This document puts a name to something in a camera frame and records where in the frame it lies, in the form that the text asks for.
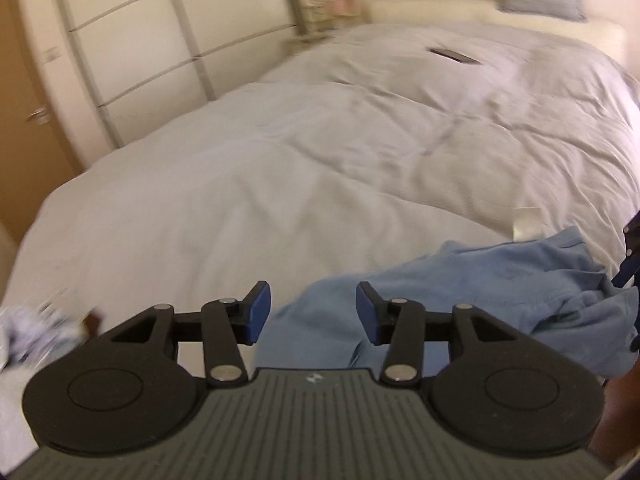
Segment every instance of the bed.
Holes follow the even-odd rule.
[[[640,109],[602,50],[477,19],[344,30],[56,190],[2,306],[73,290],[69,314],[98,312],[106,330],[153,304],[196,310],[267,280],[278,308],[316,280],[446,240],[511,240],[523,206],[542,210],[545,235],[577,225],[613,275],[640,210]],[[181,361],[202,366],[193,347]],[[25,431],[18,375],[0,388],[2,412],[18,412],[13,429],[2,421],[2,471],[34,446],[6,452]]]

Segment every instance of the blue towel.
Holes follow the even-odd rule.
[[[369,343],[360,324],[355,291],[362,280],[385,299],[410,298],[433,312],[474,304],[604,378],[627,373],[638,357],[629,350],[638,290],[615,288],[572,227],[490,248],[447,242],[438,254],[393,269],[314,283],[268,320],[255,365],[370,368],[378,375],[388,347]],[[448,363],[446,343],[425,343],[425,376]]]

